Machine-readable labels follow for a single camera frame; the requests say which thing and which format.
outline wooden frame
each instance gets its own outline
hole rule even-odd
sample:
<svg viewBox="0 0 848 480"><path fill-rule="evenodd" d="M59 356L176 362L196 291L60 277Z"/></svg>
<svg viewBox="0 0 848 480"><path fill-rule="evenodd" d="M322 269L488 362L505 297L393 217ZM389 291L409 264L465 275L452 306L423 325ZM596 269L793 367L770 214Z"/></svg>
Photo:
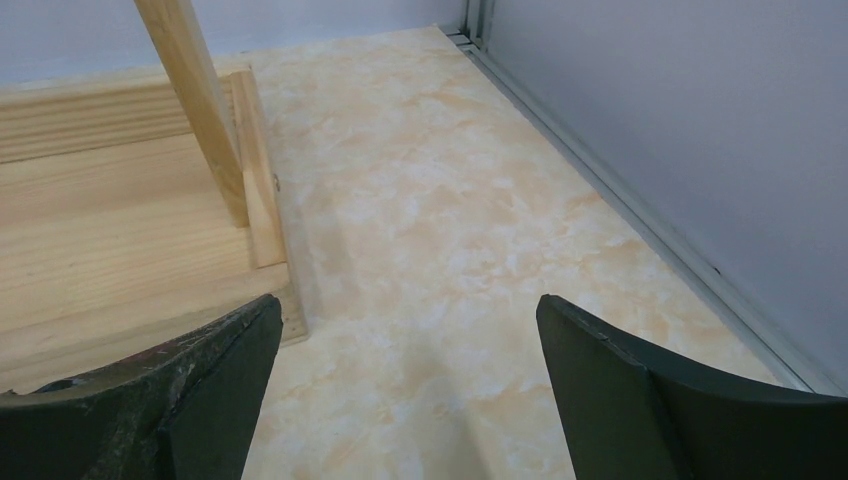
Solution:
<svg viewBox="0 0 848 480"><path fill-rule="evenodd" d="M283 302L283 344L306 337L252 72L214 74L187 0L136 3L170 82L0 96L0 390L265 293Z"/></svg>

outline gray wall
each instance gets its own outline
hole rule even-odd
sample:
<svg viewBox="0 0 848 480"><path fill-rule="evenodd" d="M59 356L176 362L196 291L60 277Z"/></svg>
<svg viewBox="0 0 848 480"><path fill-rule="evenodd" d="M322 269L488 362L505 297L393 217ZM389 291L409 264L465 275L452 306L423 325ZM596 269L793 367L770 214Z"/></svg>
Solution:
<svg viewBox="0 0 848 480"><path fill-rule="evenodd" d="M465 0L194 0L213 54L437 23ZM132 0L0 1L0 85L158 62Z"/></svg>
<svg viewBox="0 0 848 480"><path fill-rule="evenodd" d="M497 0L489 54L848 387L848 2Z"/></svg>

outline wooden base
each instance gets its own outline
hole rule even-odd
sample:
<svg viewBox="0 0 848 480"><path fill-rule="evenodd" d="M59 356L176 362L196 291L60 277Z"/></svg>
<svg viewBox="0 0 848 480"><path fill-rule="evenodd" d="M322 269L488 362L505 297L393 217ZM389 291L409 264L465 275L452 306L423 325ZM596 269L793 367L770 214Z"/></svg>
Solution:
<svg viewBox="0 0 848 480"><path fill-rule="evenodd" d="M0 98L0 391L118 360L269 292L283 341L305 338L255 82L220 82L249 228L233 225L167 78Z"/></svg>

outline wooden plank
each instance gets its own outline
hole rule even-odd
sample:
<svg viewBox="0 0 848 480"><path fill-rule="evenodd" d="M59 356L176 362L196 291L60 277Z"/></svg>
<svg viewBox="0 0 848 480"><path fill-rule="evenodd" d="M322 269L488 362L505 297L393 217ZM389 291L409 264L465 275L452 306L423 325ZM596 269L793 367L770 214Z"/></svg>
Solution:
<svg viewBox="0 0 848 480"><path fill-rule="evenodd" d="M251 270L191 134L0 165L0 332Z"/></svg>
<svg viewBox="0 0 848 480"><path fill-rule="evenodd" d="M253 72L250 71L232 74L230 82L254 265L265 267L282 263L286 261L286 248L259 90Z"/></svg>
<svg viewBox="0 0 848 480"><path fill-rule="evenodd" d="M165 75L5 94L0 125L0 164L192 131Z"/></svg>
<svg viewBox="0 0 848 480"><path fill-rule="evenodd" d="M120 360L265 293L281 298L288 283L286 265L275 265L5 332L0 334L0 391L26 391ZM286 313L284 340L292 340L298 319Z"/></svg>
<svg viewBox="0 0 848 480"><path fill-rule="evenodd" d="M190 0L135 0L236 226L248 225L235 126Z"/></svg>

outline marble surface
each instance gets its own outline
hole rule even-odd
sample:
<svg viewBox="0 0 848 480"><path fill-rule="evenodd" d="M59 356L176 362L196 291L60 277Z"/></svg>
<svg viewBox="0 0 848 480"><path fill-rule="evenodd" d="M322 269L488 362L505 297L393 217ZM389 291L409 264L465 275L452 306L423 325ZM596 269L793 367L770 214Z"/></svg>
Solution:
<svg viewBox="0 0 848 480"><path fill-rule="evenodd" d="M544 293L776 383L438 29L221 60L257 74L311 330L277 356L245 480L573 478Z"/></svg>

